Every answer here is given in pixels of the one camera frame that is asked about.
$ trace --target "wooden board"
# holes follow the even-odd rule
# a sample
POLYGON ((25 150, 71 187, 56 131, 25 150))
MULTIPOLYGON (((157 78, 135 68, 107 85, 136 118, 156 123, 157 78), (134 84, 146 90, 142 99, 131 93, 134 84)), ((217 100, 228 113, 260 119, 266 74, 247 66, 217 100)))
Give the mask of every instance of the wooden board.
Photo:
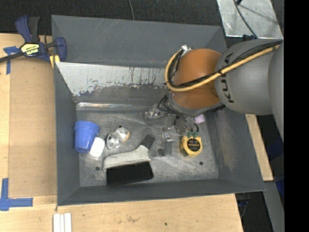
POLYGON ((38 205, 0 213, 2 231, 52 231, 54 213, 71 213, 74 232, 242 232, 233 194, 175 200, 62 206, 38 205))
MULTIPOLYGON (((18 34, 0 34, 0 49, 14 45, 18 47, 23 42, 18 34)), ((1 72, 5 69, 6 63, 3 63, 1 72)), ((36 58, 16 58, 11 61, 11 74, 6 76, 10 78, 10 92, 7 88, 4 94, 4 111, 8 108, 10 111, 9 197, 54 195, 55 95, 51 64, 36 58)), ((8 121, 2 121, 6 123, 3 136, 7 136, 8 121)), ((7 144, 7 139, 3 139, 3 144, 7 144)), ((5 146, 1 147, 1 152, 4 152, 5 146)))
POLYGON ((251 133, 254 149, 256 152, 256 157, 260 165, 262 177, 264 181, 273 181, 274 176, 271 171, 268 156, 264 146, 262 134, 257 123, 255 115, 246 115, 249 130, 251 133))

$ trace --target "purple object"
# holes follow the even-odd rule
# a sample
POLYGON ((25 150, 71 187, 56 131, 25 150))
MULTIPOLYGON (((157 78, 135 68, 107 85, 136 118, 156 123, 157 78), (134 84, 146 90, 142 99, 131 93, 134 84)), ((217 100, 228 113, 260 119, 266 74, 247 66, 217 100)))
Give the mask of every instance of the purple object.
POLYGON ((80 120, 74 124, 74 149, 80 153, 88 153, 100 127, 90 121, 80 120))

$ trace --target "black floor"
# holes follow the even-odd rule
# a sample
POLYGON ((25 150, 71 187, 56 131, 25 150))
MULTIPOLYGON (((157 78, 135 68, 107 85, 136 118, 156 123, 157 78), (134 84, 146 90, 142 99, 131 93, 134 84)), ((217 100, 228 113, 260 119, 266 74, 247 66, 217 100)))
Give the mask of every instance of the black floor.
MULTIPOLYGON (((222 26, 216 0, 131 0, 135 20, 222 26)), ((271 0, 284 35, 284 0, 271 0)), ((128 0, 0 0, 0 32, 15 32, 22 15, 40 16, 39 34, 51 35, 51 15, 132 19, 128 0)), ((227 46, 241 42, 226 38, 227 46)), ((277 139, 273 117, 259 117, 265 144, 277 139)), ((262 193, 250 193, 243 213, 245 232, 272 231, 262 193)))

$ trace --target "cardboard sheet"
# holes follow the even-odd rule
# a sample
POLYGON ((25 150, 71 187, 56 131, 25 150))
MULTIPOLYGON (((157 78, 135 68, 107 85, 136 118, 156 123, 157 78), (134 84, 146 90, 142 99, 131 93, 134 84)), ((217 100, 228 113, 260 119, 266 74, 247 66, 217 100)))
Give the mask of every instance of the cardboard sheet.
MULTIPOLYGON (((0 34, 0 48, 21 46, 0 34)), ((51 65, 36 58, 11 61, 9 197, 56 194, 55 96, 51 65)))

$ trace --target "tape measure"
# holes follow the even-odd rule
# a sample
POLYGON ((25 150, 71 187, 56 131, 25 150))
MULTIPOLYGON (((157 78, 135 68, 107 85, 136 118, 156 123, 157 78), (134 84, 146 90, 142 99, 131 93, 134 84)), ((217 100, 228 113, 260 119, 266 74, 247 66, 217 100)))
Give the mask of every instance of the tape measure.
POLYGON ((197 156, 203 150, 201 137, 197 132, 188 133, 182 137, 181 150, 185 156, 197 156))

